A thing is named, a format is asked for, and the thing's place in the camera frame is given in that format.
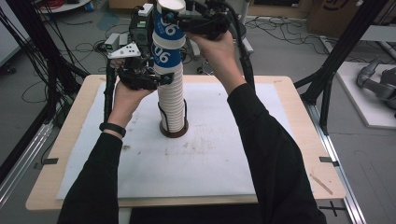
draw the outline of cup base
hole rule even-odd
[[[180,131],[175,133],[169,133],[168,131],[166,131],[163,128],[163,122],[162,121],[160,122],[160,131],[163,135],[165,135],[168,138],[179,138],[183,136],[188,129],[189,129],[189,122],[186,119],[184,119],[184,127]]]

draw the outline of black wristband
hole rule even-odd
[[[112,124],[112,123],[104,123],[103,122],[99,125],[99,129],[100,129],[100,131],[103,131],[104,129],[109,129],[111,131],[119,133],[122,137],[124,137],[126,134],[126,130],[124,128],[122,128],[121,126],[119,126],[117,124]]]

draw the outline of concrete floor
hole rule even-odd
[[[128,13],[108,10],[106,7],[92,13],[78,8],[56,14],[56,18],[68,23],[91,21],[81,25],[59,23],[68,47],[91,74],[103,74],[105,60],[98,53],[82,49],[90,49],[90,44],[105,40],[112,32],[127,31],[129,25]],[[299,32],[302,36],[309,35],[305,30],[304,21],[298,22],[301,26],[289,25],[290,32]],[[262,25],[261,28],[268,29],[269,26]],[[282,29],[283,32],[287,32],[286,26]],[[58,44],[58,48],[64,49],[59,44],[59,38],[51,30],[49,32]],[[316,72],[327,58],[322,44],[315,38],[309,39],[312,45],[296,45],[276,39],[274,36],[283,37],[279,27],[271,31],[247,28],[247,39],[255,50],[250,58],[256,76],[288,76],[293,81],[297,81]],[[296,38],[296,35],[291,34],[285,36],[288,39]],[[376,55],[381,55],[384,62],[394,63],[382,49],[373,46],[375,43],[359,43],[351,53],[353,58],[348,60],[359,58],[361,62],[370,61]],[[43,103],[31,104],[21,99],[23,92],[39,81],[28,59],[22,53],[17,53],[10,61],[16,66],[17,73],[6,74],[2,71],[0,76],[0,100],[4,105],[0,110],[0,162],[3,162],[15,147],[43,106]],[[184,74],[196,74],[196,68],[201,62],[202,59],[198,59],[186,63]],[[33,86],[26,92],[24,98],[28,101],[43,100],[44,85]],[[396,175],[392,172],[396,164],[394,137],[396,131],[365,127],[337,78],[333,81],[328,130],[367,223],[396,223]],[[56,133],[57,130],[51,135],[52,139],[55,138]],[[39,157],[50,142],[49,140],[39,152]],[[1,223],[56,222],[59,211],[31,212],[24,206],[39,175],[39,170],[33,168],[34,163],[0,210]],[[341,201],[333,203],[334,206],[344,207]],[[318,202],[318,205],[330,206],[330,202]],[[329,223],[350,223],[345,211],[337,211],[336,216],[331,210],[323,210],[323,212]]]

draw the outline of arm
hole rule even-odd
[[[140,101],[150,93],[130,91],[119,83],[107,122],[125,128]],[[117,182],[121,138],[111,130],[101,133],[64,199],[58,223],[119,223]]]
[[[216,41],[187,34],[214,67],[229,94],[264,223],[325,223],[293,139],[246,84],[233,57],[229,33]]]

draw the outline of white paper cup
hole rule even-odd
[[[163,21],[163,7],[184,13],[183,0],[159,0],[155,11],[153,41],[164,49],[180,49],[186,43],[184,32],[177,25]]]
[[[154,72],[157,75],[164,75],[164,74],[169,74],[169,73],[182,73],[183,72],[183,63],[179,63],[175,67],[160,67],[158,64],[154,64]]]
[[[160,86],[157,92],[159,96],[160,107],[168,119],[169,131],[171,133],[180,131],[184,127],[185,117],[182,67],[177,72],[175,72],[174,81],[170,85]],[[167,130],[164,115],[162,115],[162,119],[163,128]]]
[[[162,68],[173,68],[181,63],[180,49],[164,49],[155,43],[151,46],[154,64]]]

